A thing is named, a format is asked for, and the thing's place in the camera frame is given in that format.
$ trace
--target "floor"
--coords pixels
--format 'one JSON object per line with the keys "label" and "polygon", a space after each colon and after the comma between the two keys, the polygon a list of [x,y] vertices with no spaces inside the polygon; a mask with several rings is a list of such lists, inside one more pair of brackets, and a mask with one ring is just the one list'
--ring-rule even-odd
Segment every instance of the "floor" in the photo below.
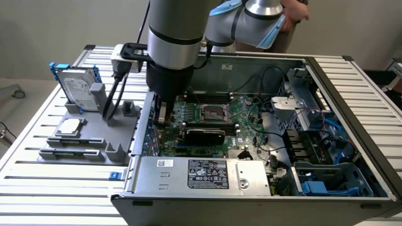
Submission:
{"label": "floor", "polygon": [[[15,83],[25,91],[25,98],[15,99],[10,95],[0,97],[0,121],[5,123],[11,133],[17,136],[54,89],[57,82],[52,80],[0,78],[0,88]],[[7,147],[0,143],[0,158],[6,150]]]}

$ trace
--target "power supply label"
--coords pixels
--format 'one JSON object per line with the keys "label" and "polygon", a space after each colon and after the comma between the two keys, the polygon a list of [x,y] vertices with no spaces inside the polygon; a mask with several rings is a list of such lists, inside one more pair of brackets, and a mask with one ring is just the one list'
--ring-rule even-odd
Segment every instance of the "power supply label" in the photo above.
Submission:
{"label": "power supply label", "polygon": [[228,189],[224,160],[188,160],[186,186],[192,189]]}

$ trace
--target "motherboard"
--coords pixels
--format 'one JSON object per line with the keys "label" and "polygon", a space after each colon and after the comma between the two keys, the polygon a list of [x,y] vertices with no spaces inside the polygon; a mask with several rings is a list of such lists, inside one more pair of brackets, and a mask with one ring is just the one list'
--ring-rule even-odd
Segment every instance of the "motherboard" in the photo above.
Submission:
{"label": "motherboard", "polygon": [[236,158],[264,138],[253,96],[188,94],[177,97],[170,126],[158,129],[160,156]]}

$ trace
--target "caster wheel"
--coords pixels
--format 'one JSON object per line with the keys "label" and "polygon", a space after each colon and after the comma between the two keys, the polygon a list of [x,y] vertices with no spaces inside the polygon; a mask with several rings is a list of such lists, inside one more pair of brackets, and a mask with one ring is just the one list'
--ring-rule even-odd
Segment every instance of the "caster wheel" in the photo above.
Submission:
{"label": "caster wheel", "polygon": [[25,92],[20,89],[17,89],[14,92],[13,92],[13,95],[11,95],[13,98],[17,98],[17,99],[22,99],[25,97]]}

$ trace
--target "white wall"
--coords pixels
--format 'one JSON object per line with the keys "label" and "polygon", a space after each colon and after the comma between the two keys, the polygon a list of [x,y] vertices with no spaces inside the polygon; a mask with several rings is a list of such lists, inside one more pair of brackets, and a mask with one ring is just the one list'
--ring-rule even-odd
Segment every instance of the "white wall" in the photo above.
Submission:
{"label": "white wall", "polygon": [[288,53],[349,55],[364,69],[385,67],[402,46],[402,0],[309,0]]}
{"label": "white wall", "polygon": [[0,0],[0,77],[52,79],[48,63],[72,64],[85,44],[136,41],[146,4],[146,0]]}
{"label": "white wall", "polygon": [[[85,44],[134,41],[148,0],[0,0],[0,77],[52,79]],[[289,53],[351,55],[381,68],[402,45],[402,0],[309,0]]]}

